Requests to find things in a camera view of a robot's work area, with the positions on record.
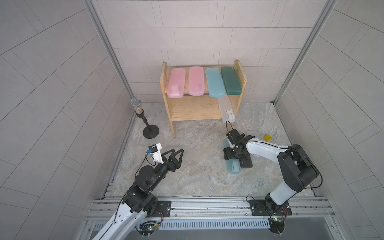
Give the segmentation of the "small teal pencil case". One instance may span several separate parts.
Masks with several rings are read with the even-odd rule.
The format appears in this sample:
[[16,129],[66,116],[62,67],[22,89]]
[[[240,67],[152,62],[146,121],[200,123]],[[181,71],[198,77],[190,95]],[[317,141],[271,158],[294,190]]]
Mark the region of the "small teal pencil case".
[[226,160],[227,170],[230,174],[238,174],[241,172],[240,161],[238,159]]

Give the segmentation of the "black pencil case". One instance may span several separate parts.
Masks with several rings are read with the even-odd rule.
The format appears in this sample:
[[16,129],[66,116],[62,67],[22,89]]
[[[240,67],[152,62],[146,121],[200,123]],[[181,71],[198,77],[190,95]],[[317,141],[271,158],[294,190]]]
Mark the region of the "black pencil case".
[[242,169],[250,169],[253,167],[250,153],[247,150],[246,145],[240,144],[237,146],[238,159]]

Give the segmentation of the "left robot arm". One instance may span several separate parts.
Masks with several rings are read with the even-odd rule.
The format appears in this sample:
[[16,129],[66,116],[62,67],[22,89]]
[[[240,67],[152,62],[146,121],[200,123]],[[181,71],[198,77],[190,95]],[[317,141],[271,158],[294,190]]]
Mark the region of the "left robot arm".
[[184,150],[172,149],[160,155],[162,163],[144,166],[122,197],[115,214],[93,237],[94,240],[124,240],[133,229],[143,236],[151,236],[163,223],[165,214],[158,208],[158,198],[152,194],[169,171],[182,165]]

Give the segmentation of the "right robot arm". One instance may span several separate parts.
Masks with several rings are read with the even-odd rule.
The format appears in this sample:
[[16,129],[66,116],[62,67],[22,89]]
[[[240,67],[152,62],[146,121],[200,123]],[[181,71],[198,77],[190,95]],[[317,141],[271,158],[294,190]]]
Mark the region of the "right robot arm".
[[253,167],[251,156],[258,155],[280,166],[283,181],[265,197],[265,208],[271,215],[321,175],[300,145],[274,145],[251,135],[240,134],[236,129],[229,131],[226,137],[229,143],[224,148],[226,161],[238,160],[240,168],[250,169]]

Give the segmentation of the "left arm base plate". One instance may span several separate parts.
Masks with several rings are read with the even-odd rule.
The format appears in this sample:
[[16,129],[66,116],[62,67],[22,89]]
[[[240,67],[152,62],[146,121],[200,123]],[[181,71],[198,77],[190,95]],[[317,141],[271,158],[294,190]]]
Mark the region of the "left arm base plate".
[[152,213],[147,214],[147,218],[168,218],[171,212],[171,201],[158,201],[157,206]]

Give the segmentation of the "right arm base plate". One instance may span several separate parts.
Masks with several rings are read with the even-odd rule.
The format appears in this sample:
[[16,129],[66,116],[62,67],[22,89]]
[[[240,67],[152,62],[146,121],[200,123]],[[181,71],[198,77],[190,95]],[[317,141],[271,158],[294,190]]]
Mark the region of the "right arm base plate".
[[292,209],[289,206],[288,201],[283,203],[281,206],[276,206],[272,204],[271,207],[268,206],[266,203],[266,200],[256,200],[256,199],[250,199],[247,200],[247,202],[250,204],[250,209],[252,216],[257,217],[257,216],[281,216],[281,217],[288,217],[291,216]]

